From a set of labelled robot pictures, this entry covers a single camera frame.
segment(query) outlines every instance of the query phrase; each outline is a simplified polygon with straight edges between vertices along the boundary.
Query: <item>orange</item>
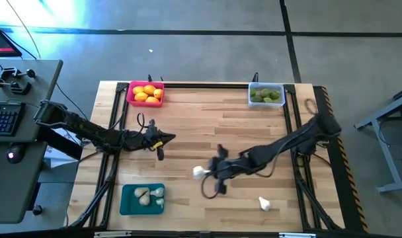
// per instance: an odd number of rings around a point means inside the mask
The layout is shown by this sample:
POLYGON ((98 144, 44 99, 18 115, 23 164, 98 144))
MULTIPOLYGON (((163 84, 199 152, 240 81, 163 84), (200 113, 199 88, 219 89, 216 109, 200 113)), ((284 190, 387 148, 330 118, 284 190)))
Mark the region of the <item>orange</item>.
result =
POLYGON ((146 93, 137 93, 135 95, 135 101, 138 102, 145 102, 145 100, 147 100, 148 95, 146 93))
POLYGON ((134 93, 134 95, 137 95, 138 93, 143 93, 143 87, 142 86, 134 87, 132 89, 132 92, 134 93))
POLYGON ((161 99, 161 95, 163 94, 163 90, 161 89, 156 89, 154 90, 154 96, 158 99, 161 99))
POLYGON ((148 97, 147 100, 145 100, 145 102, 160 102, 158 99, 156 99, 155 97, 148 97))
POLYGON ((143 88, 144 93, 148 94, 149 96, 154 96, 155 87, 153 85, 146 85, 143 88))

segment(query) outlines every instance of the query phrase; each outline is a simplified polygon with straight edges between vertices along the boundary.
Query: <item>concrete floor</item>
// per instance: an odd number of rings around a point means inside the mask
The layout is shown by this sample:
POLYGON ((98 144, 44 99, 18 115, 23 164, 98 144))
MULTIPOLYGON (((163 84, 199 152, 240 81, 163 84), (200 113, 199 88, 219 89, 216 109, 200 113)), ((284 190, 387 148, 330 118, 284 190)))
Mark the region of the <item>concrete floor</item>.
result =
MULTIPOLYGON (((29 26, 284 30, 279 0, 11 3, 29 26)), ((402 0, 287 0, 286 6, 292 31, 402 32, 402 0)), ((20 25, 4 1, 0 1, 0 24, 20 25)), ((36 54, 23 31, 10 36, 36 54)), ((100 80, 145 80, 150 73, 154 79, 162 76, 168 81, 249 81, 258 71, 262 82, 294 82, 285 36, 33 37, 43 58, 64 61, 58 83, 87 115, 100 80)), ((302 82, 328 89, 370 231, 402 236, 402 191, 378 194, 377 186, 393 182, 383 153, 373 131, 357 132, 352 127, 402 89, 402 38, 294 37, 294 47, 302 82)), ((52 100, 75 110, 58 91, 52 100)), ((0 232, 62 226, 74 176, 73 165, 44 170, 40 181, 55 182, 44 184, 37 198, 47 212, 39 217, 27 214, 18 225, 0 225, 0 232)))

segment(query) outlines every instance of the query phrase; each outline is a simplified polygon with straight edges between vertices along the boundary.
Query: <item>wooden table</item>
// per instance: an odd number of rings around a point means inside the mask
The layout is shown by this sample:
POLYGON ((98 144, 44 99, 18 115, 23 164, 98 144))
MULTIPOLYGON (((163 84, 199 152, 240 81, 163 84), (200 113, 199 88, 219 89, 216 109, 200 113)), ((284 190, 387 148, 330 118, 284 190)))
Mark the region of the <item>wooden table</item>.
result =
MULTIPOLYGON (((115 81, 100 82, 92 122, 108 126, 116 84, 115 81)), ((312 115, 303 102, 305 99, 315 100, 313 87, 311 84, 295 84, 295 87, 301 120, 306 123, 312 115)), ((109 230, 302 231, 288 151, 279 157, 271 178, 240 175, 228 182, 226 195, 213 200, 205 199, 200 192, 200 181, 192 179, 192 168, 197 165, 207 167, 208 159, 216 155, 219 143, 229 150, 229 157, 236 157, 237 152, 248 147, 268 144, 285 136, 282 108, 248 108, 246 89, 166 89, 162 108, 130 106, 126 129, 139 130, 136 122, 139 112, 145 114, 146 120, 155 119, 160 130, 177 136, 165 146, 164 161, 158 161, 156 154, 149 151, 121 153, 109 230), (119 207, 123 185, 152 182, 162 182, 166 186, 164 214, 121 216, 119 207), (271 211, 260 210, 259 196, 271 201, 271 211)), ((293 118, 292 127, 296 127, 293 118)), ((93 148, 86 148, 82 156, 93 151, 93 148)), ((328 159, 325 149, 318 147, 317 154, 328 159)), ((94 196, 101 157, 88 159, 79 166, 68 209, 71 221, 77 219, 94 196)), ((310 166, 318 201, 334 222, 344 227, 330 166, 316 157, 311 158, 310 166)), ((213 185, 213 180, 206 182, 207 193, 213 192, 213 185)), ((312 224, 311 206, 305 200, 312 224)))

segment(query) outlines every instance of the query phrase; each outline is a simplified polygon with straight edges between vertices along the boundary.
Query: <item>keyboard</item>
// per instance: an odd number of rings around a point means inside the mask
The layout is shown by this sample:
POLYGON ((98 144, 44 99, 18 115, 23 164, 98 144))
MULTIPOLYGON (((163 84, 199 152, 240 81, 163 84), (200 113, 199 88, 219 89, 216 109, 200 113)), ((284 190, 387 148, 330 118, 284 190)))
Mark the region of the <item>keyboard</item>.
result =
POLYGON ((22 119, 23 102, 0 102, 0 136, 14 136, 22 119))

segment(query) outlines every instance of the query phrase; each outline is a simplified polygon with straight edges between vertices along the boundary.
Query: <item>garlic bulb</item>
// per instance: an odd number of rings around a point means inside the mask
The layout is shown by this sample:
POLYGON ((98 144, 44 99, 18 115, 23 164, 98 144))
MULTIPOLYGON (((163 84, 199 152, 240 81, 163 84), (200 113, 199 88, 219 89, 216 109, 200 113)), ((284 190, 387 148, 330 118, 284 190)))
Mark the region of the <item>garlic bulb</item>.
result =
POLYGON ((164 188, 157 188, 156 190, 151 191, 149 194, 160 198, 164 196, 164 188))
POLYGON ((149 194, 147 192, 140 198, 140 204, 142 206, 148 206, 148 204, 149 204, 149 194))
POLYGON ((201 180, 204 178, 204 175, 206 173, 209 173, 209 170, 204 169, 202 166, 196 166, 192 170, 192 176, 194 177, 195 180, 201 180))
POLYGON ((144 195, 146 192, 148 192, 148 188, 136 188, 135 189, 135 197, 139 198, 140 196, 144 195))
POLYGON ((264 198, 262 198, 262 197, 259 197, 259 200, 260 200, 260 207, 261 207, 261 209, 263 210, 263 211, 269 211, 269 209, 270 209, 270 201, 269 200, 265 200, 264 198))
POLYGON ((157 205, 161 206, 161 208, 163 208, 163 206, 164 206, 164 199, 162 199, 162 198, 157 199, 157 201, 155 201, 155 203, 156 203, 157 205))

